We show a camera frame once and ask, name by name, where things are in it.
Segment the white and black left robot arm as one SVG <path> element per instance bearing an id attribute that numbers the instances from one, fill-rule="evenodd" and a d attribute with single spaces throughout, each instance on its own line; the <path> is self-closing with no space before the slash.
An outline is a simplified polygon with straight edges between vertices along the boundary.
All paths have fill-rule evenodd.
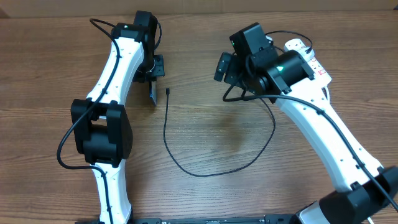
<path id="1" fill-rule="evenodd" d="M 125 165 L 133 143 L 125 108 L 131 84 L 148 83 L 157 103 L 155 83 L 165 75 L 164 58 L 155 54 L 162 36 L 161 24 L 147 11 L 137 11 L 133 23 L 111 26 L 106 35 L 111 51 L 95 87 L 84 100 L 71 105 L 76 149 L 84 155 L 84 169 L 96 179 L 100 215 L 96 223 L 131 223 L 132 205 L 127 196 Z"/>

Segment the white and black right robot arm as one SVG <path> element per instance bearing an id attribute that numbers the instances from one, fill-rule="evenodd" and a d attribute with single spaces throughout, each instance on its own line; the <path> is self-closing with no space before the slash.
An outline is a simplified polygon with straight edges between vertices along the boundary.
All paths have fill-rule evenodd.
<path id="1" fill-rule="evenodd" d="M 276 47 L 253 23 L 229 38 L 214 78 L 242 89 L 241 100 L 268 99 L 299 128 L 323 162 L 334 190 L 292 215 L 291 223 L 361 223 L 396 207 L 397 167 L 385 168 L 352 135 L 330 103 L 331 77 L 302 35 Z"/>

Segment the Samsung Galaxy smartphone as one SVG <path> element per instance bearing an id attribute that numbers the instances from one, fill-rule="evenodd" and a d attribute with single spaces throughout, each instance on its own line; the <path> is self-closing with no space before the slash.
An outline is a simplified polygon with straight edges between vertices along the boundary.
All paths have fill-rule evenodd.
<path id="1" fill-rule="evenodd" d="M 154 106 L 157 106 L 156 81 L 149 83 L 149 96 Z"/>

